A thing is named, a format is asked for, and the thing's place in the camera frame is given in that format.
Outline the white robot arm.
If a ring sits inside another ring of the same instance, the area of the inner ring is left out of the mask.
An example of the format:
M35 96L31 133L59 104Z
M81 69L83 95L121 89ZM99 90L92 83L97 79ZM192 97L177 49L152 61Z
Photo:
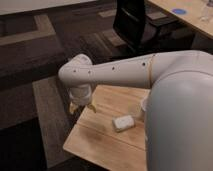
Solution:
M78 54L58 76L75 105L92 101L93 85L148 89L147 170L213 171L213 54L159 52L102 64Z

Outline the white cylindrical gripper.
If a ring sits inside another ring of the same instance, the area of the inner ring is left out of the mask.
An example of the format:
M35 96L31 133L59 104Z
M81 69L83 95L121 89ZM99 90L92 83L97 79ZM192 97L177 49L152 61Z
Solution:
M77 109L77 105L79 106L86 106L92 110L94 113L97 112L96 107L94 104L90 103L92 101L92 90L91 86L88 84L80 85L77 87L72 87L69 90L69 97L71 99L69 105L69 113L74 114L75 110Z

